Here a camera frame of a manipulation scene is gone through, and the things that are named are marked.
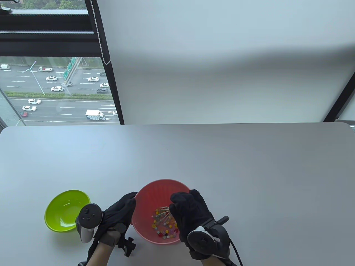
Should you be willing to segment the person's left hand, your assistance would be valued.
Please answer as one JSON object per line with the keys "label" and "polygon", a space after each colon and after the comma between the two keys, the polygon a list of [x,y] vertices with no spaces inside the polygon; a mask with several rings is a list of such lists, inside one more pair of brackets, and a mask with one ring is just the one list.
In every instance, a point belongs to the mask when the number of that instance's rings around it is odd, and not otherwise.
{"label": "person's left hand", "polygon": [[103,219],[94,235],[92,248],[101,242],[111,247],[118,245],[123,248],[126,244],[125,234],[131,224],[136,207],[137,192],[124,195],[119,201],[103,212]]}

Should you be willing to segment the person's right hand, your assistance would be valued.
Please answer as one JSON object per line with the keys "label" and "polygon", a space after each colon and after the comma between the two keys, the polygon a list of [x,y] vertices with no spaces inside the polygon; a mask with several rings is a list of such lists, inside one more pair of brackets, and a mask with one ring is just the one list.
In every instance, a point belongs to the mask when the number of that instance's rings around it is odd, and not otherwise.
{"label": "person's right hand", "polygon": [[198,190],[174,193],[170,200],[169,210],[177,223],[179,239],[188,245],[188,234],[214,217]]}

